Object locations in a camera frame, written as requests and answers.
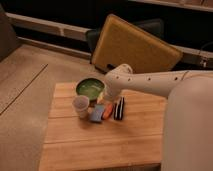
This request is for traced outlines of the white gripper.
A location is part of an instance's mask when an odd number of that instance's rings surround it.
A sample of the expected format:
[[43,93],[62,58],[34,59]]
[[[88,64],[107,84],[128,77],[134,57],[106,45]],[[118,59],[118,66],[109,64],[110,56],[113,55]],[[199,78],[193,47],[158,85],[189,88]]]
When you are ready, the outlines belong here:
[[105,88],[98,97],[100,104],[114,103],[118,99],[118,96],[112,95],[107,88]]

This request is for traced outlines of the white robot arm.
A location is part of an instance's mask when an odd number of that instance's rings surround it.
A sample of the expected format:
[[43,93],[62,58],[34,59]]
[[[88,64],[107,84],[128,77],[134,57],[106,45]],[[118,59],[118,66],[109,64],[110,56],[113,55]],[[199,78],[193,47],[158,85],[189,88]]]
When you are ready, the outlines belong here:
[[213,171],[213,70],[135,74],[122,64],[104,82],[107,100],[124,89],[167,99],[161,171]]

